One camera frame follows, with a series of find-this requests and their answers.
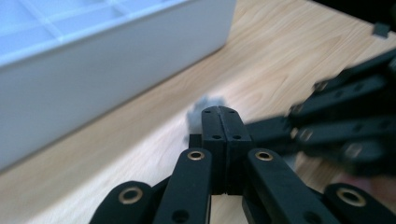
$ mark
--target white storage box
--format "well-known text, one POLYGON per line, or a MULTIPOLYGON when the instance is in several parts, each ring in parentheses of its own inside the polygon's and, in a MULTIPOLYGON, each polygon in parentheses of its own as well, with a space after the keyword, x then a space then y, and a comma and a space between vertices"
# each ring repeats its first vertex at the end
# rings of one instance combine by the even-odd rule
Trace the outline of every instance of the white storage box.
POLYGON ((0 1, 0 169, 223 46, 234 4, 0 1))

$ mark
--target wooden surface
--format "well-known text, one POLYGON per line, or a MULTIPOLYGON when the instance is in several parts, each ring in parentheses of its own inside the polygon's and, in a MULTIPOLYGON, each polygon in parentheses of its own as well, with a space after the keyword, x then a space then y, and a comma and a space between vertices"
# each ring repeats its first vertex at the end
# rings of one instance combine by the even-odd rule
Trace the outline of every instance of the wooden surface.
MULTIPOLYGON (((285 113, 315 81, 396 47, 372 25, 297 0, 240 0, 226 46, 0 174, 1 223, 88 223, 111 189, 154 185, 186 148, 185 115, 222 96, 245 121, 285 113)), ((299 155, 297 173, 322 190, 339 170, 299 155)), ((240 197, 213 197, 211 223, 246 223, 240 197)))

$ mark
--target black mechanical linkage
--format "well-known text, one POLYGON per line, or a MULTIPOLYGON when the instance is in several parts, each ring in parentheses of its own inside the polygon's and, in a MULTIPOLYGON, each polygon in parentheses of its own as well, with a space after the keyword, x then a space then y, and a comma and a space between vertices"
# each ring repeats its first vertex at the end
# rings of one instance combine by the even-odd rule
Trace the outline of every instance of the black mechanical linkage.
POLYGON ((209 223, 212 156, 190 148, 178 158, 153 223, 209 223))
POLYGON ((323 198, 342 223, 396 223, 396 216, 384 205, 356 187, 347 184, 332 184, 325 189, 323 198))
POLYGON ((91 224, 209 223, 211 195, 224 193, 242 196, 250 224, 396 223, 361 189, 310 189, 278 155, 302 151, 353 175, 396 175, 396 49, 318 82, 287 116, 245 125, 235 110, 212 106, 202 126, 170 177, 115 187, 91 224))
POLYGON ((145 183, 130 181, 108 193, 90 223, 151 223, 155 210, 152 188, 145 183))
POLYGON ((251 150, 247 173, 272 223, 339 223, 275 152, 251 150))

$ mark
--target screw hole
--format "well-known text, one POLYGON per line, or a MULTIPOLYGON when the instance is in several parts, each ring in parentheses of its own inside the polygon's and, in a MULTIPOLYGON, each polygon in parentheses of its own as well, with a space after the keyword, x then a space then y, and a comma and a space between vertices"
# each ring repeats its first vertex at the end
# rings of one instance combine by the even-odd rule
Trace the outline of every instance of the screw hole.
POLYGON ((274 157, 268 152, 259 151, 256 153, 256 158, 261 161, 271 161, 274 157))
POLYGON ((192 151, 187 155, 187 157, 192 161, 200 161, 205 157, 205 154, 200 151, 192 151))
POLYGON ((174 212, 174 214, 172 215, 172 219, 176 222, 176 223, 184 223, 187 220, 189 220, 189 213, 186 210, 177 210, 176 212, 174 212))
POLYGON ((124 189, 119 195, 119 201, 123 204, 137 203, 143 197, 143 191, 138 187, 124 189))
POLYGON ((322 223, 320 216, 313 212, 305 212, 304 219, 309 224, 320 224, 322 223))
POLYGON ((323 91, 327 86, 327 81, 322 81, 314 85, 315 91, 323 91))
POLYGON ((366 205, 366 200, 355 190, 340 188, 337 190, 337 196, 344 203, 348 203, 352 206, 363 207, 366 205))
POLYGON ((334 95, 334 97, 335 97, 335 98, 340 98, 343 94, 344 94, 343 91, 338 91, 338 92, 334 95))

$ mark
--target wooden table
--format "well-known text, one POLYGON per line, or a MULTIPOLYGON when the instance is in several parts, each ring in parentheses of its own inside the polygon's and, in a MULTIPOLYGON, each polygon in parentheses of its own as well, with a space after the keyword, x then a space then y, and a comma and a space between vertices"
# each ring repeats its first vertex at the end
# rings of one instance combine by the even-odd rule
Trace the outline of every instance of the wooden table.
MULTIPOLYGON (((372 30, 309 1, 238 1, 223 49, 1 173, 0 222, 89 222, 118 184, 172 173, 200 97, 224 97, 245 121, 285 113, 315 81, 396 47, 372 30)), ((299 155, 297 173, 323 190, 339 169, 299 155)), ((246 223, 241 198, 213 197, 211 222, 246 223)))

